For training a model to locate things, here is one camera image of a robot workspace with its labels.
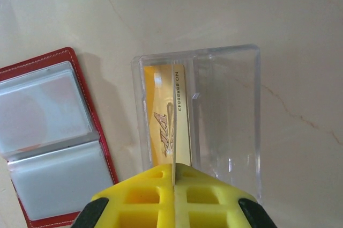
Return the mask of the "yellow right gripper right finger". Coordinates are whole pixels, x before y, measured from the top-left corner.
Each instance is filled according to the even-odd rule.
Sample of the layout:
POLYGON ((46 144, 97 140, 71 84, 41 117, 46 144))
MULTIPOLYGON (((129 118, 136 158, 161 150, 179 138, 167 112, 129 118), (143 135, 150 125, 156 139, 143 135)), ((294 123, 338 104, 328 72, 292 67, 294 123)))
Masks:
POLYGON ((277 228, 249 193, 176 164, 175 228, 277 228))

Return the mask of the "gold VIP card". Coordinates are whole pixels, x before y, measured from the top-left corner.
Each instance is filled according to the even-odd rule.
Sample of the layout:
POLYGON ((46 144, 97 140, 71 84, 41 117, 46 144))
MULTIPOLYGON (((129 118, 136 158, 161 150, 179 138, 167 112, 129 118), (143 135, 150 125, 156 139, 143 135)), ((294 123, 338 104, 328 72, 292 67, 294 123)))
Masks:
POLYGON ((145 66, 144 78, 153 166, 191 165, 184 65, 145 66))

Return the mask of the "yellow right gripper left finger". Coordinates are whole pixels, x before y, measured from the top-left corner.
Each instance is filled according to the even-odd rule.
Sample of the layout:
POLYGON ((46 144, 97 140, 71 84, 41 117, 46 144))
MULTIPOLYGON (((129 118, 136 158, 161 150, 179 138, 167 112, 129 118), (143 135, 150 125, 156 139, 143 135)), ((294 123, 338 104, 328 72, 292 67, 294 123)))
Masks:
POLYGON ((172 165, 156 166, 96 193, 71 228, 174 228, 172 165))

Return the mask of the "red leather card holder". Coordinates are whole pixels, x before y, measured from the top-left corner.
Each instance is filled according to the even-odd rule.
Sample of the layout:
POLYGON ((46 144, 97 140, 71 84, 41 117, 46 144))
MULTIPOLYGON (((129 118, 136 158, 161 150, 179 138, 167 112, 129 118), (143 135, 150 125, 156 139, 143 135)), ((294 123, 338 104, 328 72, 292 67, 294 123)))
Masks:
POLYGON ((72 48, 0 68, 0 156, 28 228, 70 225, 118 181, 72 48))

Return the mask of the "clear acrylic card stand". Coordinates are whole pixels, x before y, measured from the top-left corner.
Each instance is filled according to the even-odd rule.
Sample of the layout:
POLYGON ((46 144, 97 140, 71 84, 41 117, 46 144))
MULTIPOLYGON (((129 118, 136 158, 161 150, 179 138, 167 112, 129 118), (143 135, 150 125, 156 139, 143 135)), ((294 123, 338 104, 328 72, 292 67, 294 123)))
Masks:
POLYGON ((143 169, 153 167, 144 67, 182 64, 192 167, 260 201, 260 50, 256 45, 137 56, 132 60, 143 169))

